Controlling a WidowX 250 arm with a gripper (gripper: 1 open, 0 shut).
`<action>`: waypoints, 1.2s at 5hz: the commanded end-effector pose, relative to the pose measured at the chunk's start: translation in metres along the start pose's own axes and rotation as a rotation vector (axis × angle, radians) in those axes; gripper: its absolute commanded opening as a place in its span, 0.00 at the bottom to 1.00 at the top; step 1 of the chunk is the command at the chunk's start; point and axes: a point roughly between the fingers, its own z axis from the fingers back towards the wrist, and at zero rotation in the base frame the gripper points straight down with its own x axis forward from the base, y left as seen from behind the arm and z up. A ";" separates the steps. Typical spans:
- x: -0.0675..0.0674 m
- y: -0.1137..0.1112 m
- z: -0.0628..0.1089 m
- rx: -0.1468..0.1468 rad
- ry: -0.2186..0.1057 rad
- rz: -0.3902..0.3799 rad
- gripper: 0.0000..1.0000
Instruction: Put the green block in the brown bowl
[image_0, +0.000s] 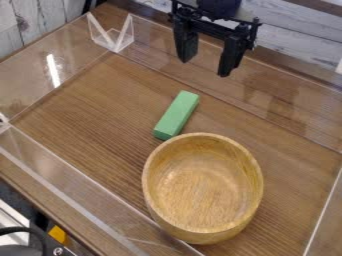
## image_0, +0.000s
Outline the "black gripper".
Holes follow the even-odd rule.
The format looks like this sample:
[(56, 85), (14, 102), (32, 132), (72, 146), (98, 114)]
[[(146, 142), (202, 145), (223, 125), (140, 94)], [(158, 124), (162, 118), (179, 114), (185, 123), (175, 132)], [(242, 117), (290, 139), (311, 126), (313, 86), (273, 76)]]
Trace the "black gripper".
[(243, 0), (171, 0), (170, 21), (181, 61), (187, 63), (198, 53), (202, 33), (219, 40), (225, 47), (218, 75), (227, 77), (239, 66), (246, 48), (255, 47), (259, 18), (242, 9)]

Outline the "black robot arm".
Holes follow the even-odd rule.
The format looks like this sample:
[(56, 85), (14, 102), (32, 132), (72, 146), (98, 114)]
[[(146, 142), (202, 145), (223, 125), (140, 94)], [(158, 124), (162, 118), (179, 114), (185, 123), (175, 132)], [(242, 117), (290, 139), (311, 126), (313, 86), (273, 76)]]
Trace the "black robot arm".
[(198, 54), (199, 35), (223, 41), (218, 75), (227, 77), (239, 67), (247, 50), (255, 48), (258, 17), (241, 18), (242, 0), (171, 0), (174, 42), (178, 58), (187, 63)]

